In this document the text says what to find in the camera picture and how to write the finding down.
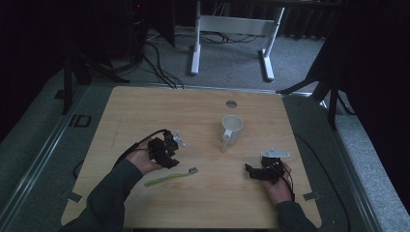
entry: hand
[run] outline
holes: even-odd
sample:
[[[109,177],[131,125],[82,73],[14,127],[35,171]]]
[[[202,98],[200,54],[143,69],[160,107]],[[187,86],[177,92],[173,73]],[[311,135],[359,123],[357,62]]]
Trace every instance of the hand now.
[[[283,167],[287,170],[284,172],[283,178],[288,184],[290,184],[288,178],[292,169],[284,161],[282,161],[282,163]],[[279,178],[278,182],[274,185],[269,181],[261,181],[261,183],[268,191],[269,198],[275,206],[283,201],[292,201],[292,195],[289,187],[281,178]]]
[[[162,168],[162,166],[157,164],[156,162],[150,161],[148,155],[148,142],[151,140],[153,139],[148,139],[143,143],[139,144],[135,151],[131,152],[129,155],[126,156],[126,159],[132,162],[132,164],[135,165],[144,176],[147,173]]]

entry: table top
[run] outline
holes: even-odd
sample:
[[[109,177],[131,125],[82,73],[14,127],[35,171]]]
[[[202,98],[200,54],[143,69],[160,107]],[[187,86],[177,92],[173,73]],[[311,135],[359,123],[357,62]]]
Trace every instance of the table top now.
[[[237,106],[230,108],[227,101]],[[238,142],[222,153],[221,120],[229,114],[241,117],[244,128]],[[126,228],[277,228],[275,207],[245,170],[245,163],[260,167],[260,153],[272,147],[290,153],[282,160],[292,168],[296,201],[321,225],[316,202],[303,197],[310,184],[281,96],[139,87],[113,89],[73,188],[83,200],[68,202],[62,223],[78,217],[88,194],[124,151],[161,129],[180,131],[187,146],[173,157],[180,164],[149,173],[133,188],[125,202]],[[143,185],[192,167],[198,172],[188,177]]]

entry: forearm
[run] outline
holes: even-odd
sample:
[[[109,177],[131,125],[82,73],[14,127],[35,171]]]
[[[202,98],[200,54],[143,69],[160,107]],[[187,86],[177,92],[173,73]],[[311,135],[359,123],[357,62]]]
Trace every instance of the forearm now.
[[[93,189],[81,215],[60,231],[122,231],[124,202],[141,178],[138,168],[124,159]]]
[[[301,206],[293,201],[277,204],[278,224],[281,232],[318,231],[316,226],[305,216]]]

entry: white cup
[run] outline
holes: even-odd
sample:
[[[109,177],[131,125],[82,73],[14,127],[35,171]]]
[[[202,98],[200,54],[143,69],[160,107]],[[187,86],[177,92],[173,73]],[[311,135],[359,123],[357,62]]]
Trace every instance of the white cup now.
[[[235,115],[227,115],[222,120],[222,131],[220,133],[220,140],[222,140],[222,147],[220,150],[224,153],[228,145],[233,145],[238,141],[244,123],[242,119]]]

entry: toothbrush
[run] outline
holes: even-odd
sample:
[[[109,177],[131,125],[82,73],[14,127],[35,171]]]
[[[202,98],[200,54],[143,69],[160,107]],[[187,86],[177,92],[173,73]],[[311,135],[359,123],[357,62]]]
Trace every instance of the toothbrush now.
[[[186,177],[186,176],[189,176],[190,174],[193,174],[193,173],[196,173],[196,172],[198,172],[198,169],[196,167],[193,167],[193,168],[190,168],[187,173],[184,173],[184,174],[174,173],[174,174],[168,175],[166,177],[161,177],[161,178],[158,178],[158,179],[154,179],[154,180],[146,182],[144,184],[144,186],[149,187],[149,186],[152,186],[154,184],[158,184],[162,181],[166,181],[166,180],[169,180],[169,179],[172,179],[172,178]]]

